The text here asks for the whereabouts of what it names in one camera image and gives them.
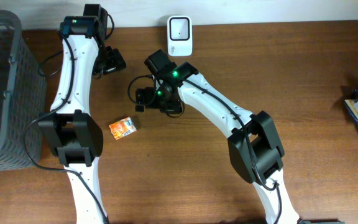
gray plastic basket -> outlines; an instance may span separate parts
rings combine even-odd
[[[37,61],[22,38],[19,18],[0,11],[0,170],[30,166],[21,144],[27,123],[44,110],[46,82],[37,75]],[[40,158],[42,136],[33,127],[27,133],[27,149]]]

white wall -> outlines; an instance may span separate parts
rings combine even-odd
[[[57,29],[91,2],[107,9],[116,27],[164,26],[174,14],[194,25],[358,19],[358,0],[0,0],[0,9],[16,13],[24,29]]]

wooden table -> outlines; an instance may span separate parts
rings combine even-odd
[[[305,219],[358,223],[358,132],[343,94],[358,88],[358,21],[196,26],[190,57],[222,94],[268,112],[285,148],[285,183]],[[24,37],[37,60],[61,49],[54,31]],[[104,134],[99,179],[114,223],[217,223],[263,220],[252,185],[231,167],[225,137],[198,111],[178,119],[135,113],[128,83],[149,71],[144,60],[166,49],[164,27],[116,29],[127,68],[93,80],[90,105]],[[61,64],[50,62],[46,72]],[[59,76],[48,82],[47,110]],[[151,85],[144,80],[134,86]],[[108,125],[131,116],[139,130],[116,141]],[[60,167],[45,145],[41,164]],[[0,172],[0,223],[74,223],[67,175],[38,169]]]

small orange box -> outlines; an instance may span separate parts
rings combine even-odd
[[[136,127],[130,117],[124,118],[109,125],[111,134],[116,140],[136,131]]]

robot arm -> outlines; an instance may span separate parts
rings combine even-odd
[[[68,173],[77,224],[108,223],[98,178],[103,134],[90,116],[89,94],[94,74],[122,70],[126,64],[117,49],[104,46],[107,18],[107,11],[99,4],[86,4],[83,16],[67,16],[60,24],[62,74],[50,108],[56,113],[39,121],[52,154],[66,170],[81,174],[82,180]]]
[[[147,109],[180,114],[183,112],[182,103],[196,108],[227,137],[231,164],[245,181],[256,188],[267,223],[298,223],[300,217],[292,207],[283,182],[284,151],[272,118],[264,111],[254,115],[231,102],[215,90],[196,68],[189,63],[178,67],[161,50],[152,54],[145,64],[158,84],[156,88],[136,91],[136,110],[143,111],[144,105]],[[258,137],[247,144],[251,134]],[[252,167],[250,145],[256,170]],[[261,182],[270,188],[278,183],[279,187],[274,191],[267,190]]]

